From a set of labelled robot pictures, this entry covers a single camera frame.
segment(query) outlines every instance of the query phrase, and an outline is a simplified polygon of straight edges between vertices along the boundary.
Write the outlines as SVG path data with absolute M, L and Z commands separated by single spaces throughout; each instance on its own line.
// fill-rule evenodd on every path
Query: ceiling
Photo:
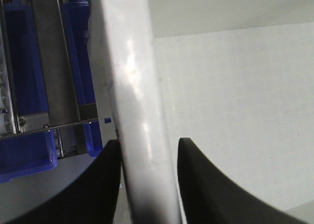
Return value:
M 155 37 L 314 22 L 314 0 L 149 0 Z

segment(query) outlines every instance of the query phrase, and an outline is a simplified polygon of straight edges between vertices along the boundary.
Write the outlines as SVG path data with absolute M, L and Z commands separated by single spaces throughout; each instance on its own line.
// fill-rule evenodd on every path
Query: metal rod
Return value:
M 17 133 L 18 129 L 18 113 L 15 97 L 15 87 L 13 79 L 13 70 L 10 56 L 9 41 L 6 33 L 5 15 L 3 1 L 0 0 L 0 65 L 2 67 L 2 77 L 4 80 L 4 88 L 6 90 L 7 111 L 9 114 L 11 133 Z
M 98 119 L 82 120 L 80 122 L 69 123 L 69 124 L 62 124 L 62 125 L 57 125 L 57 126 L 51 126 L 51 127 L 41 128 L 41 129 L 32 130 L 32 131 L 21 132 L 21 133 L 17 133 L 17 134 L 7 134 L 7 135 L 0 136 L 0 140 L 6 139 L 6 138 L 12 138 L 12 137 L 29 135 L 29 134 L 37 133 L 37 132 L 45 132 L 45 131 L 49 131 L 49 130 L 53 130 L 53 129 L 57 129 L 57 128 L 76 126 L 76 125 L 80 125 L 80 124 L 87 124 L 87 123 L 90 123 L 90 122 L 95 122 L 97 120 Z

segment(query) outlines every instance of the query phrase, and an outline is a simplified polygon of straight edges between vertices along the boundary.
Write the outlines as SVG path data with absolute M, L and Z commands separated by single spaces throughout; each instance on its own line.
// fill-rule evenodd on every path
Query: white tube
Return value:
M 110 62 L 108 88 L 133 223 L 180 224 L 148 1 L 91 0 L 91 11 L 91 42 L 103 47 L 90 51 L 102 50 L 99 58 Z

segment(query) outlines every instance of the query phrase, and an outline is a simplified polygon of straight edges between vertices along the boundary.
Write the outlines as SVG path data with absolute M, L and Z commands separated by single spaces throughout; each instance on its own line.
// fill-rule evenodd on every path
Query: blue storage bin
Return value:
M 19 115 L 48 111 L 32 10 L 13 0 L 5 4 L 8 41 Z M 0 140 L 0 183 L 57 166 L 53 131 Z
M 53 130 L 0 141 L 0 183 L 55 168 Z
M 79 105 L 95 103 L 94 87 L 90 71 L 87 42 L 89 39 L 88 2 L 72 0 L 63 5 L 63 20 L 73 67 Z M 103 149 L 99 122 L 84 125 L 88 154 L 97 157 Z
M 27 5 L 4 7 L 19 115 L 48 111 L 32 10 Z

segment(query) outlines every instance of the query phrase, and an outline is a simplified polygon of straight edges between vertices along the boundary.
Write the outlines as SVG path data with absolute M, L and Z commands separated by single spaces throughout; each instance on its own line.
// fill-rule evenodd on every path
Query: small blue square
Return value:
M 105 118 L 105 124 L 108 124 L 108 123 L 111 123 L 111 118 L 110 117 Z

